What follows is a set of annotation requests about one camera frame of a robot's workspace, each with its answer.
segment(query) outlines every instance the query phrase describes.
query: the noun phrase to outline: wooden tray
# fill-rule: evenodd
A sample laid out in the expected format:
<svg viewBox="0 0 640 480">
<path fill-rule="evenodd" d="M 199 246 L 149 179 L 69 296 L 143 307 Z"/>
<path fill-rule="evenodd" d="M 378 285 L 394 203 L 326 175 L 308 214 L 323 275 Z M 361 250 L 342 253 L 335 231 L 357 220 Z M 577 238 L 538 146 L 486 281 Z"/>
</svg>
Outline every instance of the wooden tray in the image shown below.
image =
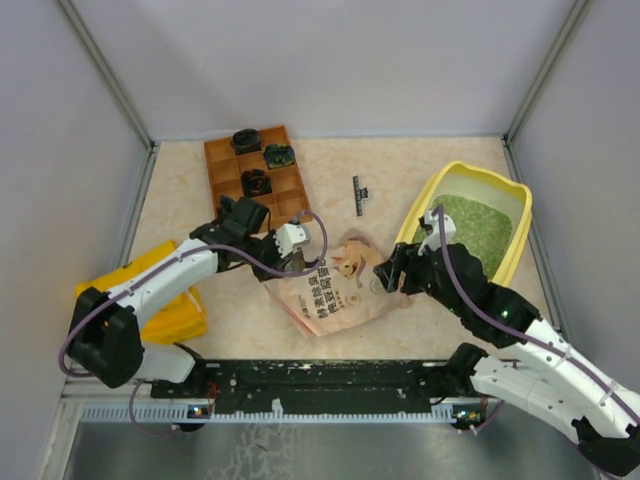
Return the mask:
<svg viewBox="0 0 640 480">
<path fill-rule="evenodd" d="M 272 143 L 291 145 L 284 125 L 265 128 L 259 132 L 262 151 Z M 309 210 L 309 199 L 302 184 L 297 158 L 296 163 L 289 167 L 269 170 L 262 156 L 262 151 L 236 155 L 231 147 L 231 137 L 205 142 L 204 153 L 207 159 L 211 198 L 217 212 L 221 195 L 231 197 L 234 200 L 238 200 L 242 196 L 240 176 L 243 172 L 254 168 L 264 170 L 271 179 L 273 193 L 253 197 L 253 199 L 269 207 L 271 228 L 278 228 L 287 223 L 300 210 Z M 302 222 L 310 220 L 311 217 L 308 215 L 301 219 Z M 261 233 L 267 231 L 267 224 L 268 217 L 260 229 Z"/>
</svg>

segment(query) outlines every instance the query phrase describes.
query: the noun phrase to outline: yellow bag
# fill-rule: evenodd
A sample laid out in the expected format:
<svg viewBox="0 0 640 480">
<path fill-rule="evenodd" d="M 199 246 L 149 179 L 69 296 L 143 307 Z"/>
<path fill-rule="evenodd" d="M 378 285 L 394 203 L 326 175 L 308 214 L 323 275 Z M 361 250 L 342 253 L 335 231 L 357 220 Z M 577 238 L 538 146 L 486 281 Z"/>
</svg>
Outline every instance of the yellow bag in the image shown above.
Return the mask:
<svg viewBox="0 0 640 480">
<path fill-rule="evenodd" d="M 106 292 L 114 285 L 120 285 L 150 266 L 170 255 L 176 244 L 168 241 L 141 255 L 134 261 L 91 282 L 76 286 L 76 298 L 89 287 Z M 140 337 L 144 342 L 171 344 L 184 342 L 207 331 L 207 311 L 200 295 L 194 287 L 181 293 L 160 310 L 142 329 Z"/>
</svg>

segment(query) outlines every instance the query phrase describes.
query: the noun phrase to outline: tabletop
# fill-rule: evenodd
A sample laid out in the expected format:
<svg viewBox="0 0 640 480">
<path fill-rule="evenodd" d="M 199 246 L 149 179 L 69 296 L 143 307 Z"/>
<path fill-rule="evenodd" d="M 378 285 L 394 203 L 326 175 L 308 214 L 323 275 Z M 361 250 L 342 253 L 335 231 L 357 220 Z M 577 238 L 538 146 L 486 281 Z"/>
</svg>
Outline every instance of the tabletop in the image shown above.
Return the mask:
<svg viewBox="0 0 640 480">
<path fill-rule="evenodd" d="M 411 205 L 431 175 L 453 160 L 509 177 L 499 138 L 341 138 L 292 140 L 311 209 L 327 226 L 330 243 L 356 228 L 384 255 Z M 369 189 L 365 215 L 356 217 L 352 177 Z M 135 235 L 131 258 L 172 239 L 180 243 L 215 217 L 202 142 L 164 142 Z M 320 230 L 307 224 L 311 258 L 321 247 Z M 509 285 L 548 317 L 529 245 Z M 206 358 L 235 359 L 447 359 L 475 339 L 446 308 L 426 295 L 360 326 L 322 337 L 304 337 L 249 268 L 196 285 L 208 311 L 208 332 L 185 342 Z"/>
</svg>

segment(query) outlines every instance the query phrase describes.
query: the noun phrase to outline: green contents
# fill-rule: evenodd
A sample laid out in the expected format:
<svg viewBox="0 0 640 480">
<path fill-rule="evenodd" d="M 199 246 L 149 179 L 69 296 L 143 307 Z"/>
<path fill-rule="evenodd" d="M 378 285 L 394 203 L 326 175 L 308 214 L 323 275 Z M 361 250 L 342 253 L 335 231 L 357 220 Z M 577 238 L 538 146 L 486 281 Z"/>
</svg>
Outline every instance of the green contents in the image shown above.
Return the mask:
<svg viewBox="0 0 640 480">
<path fill-rule="evenodd" d="M 452 243 L 465 245 L 471 255 L 480 259 L 487 278 L 493 278 L 509 246 L 513 228 L 509 217 L 484 203 L 457 195 L 440 195 L 430 208 L 441 203 L 456 225 Z M 426 236 L 418 227 L 413 243 L 422 242 Z"/>
</svg>

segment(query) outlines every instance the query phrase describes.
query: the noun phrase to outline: small black tool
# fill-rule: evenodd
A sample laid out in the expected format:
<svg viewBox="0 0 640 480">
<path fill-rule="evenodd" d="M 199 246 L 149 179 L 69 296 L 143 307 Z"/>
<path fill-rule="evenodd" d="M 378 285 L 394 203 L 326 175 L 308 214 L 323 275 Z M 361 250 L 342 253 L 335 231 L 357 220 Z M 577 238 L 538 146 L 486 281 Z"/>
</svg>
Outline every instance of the small black tool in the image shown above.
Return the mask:
<svg viewBox="0 0 640 480">
<path fill-rule="evenodd" d="M 247 170 L 240 177 L 240 182 L 246 197 L 259 197 L 271 193 L 271 179 L 267 177 L 264 170 Z"/>
<path fill-rule="evenodd" d="M 264 161 L 269 170 L 274 168 L 288 167 L 296 162 L 293 148 L 289 145 L 267 145 L 264 149 Z"/>
<path fill-rule="evenodd" d="M 362 210 L 362 201 L 369 198 L 369 189 L 360 188 L 360 179 L 358 178 L 358 175 L 353 177 L 353 194 L 356 198 L 356 215 L 361 217 L 364 215 L 364 211 Z"/>
<path fill-rule="evenodd" d="M 236 155 L 260 151 L 260 132 L 253 128 L 240 130 L 231 137 L 231 146 Z"/>
</svg>

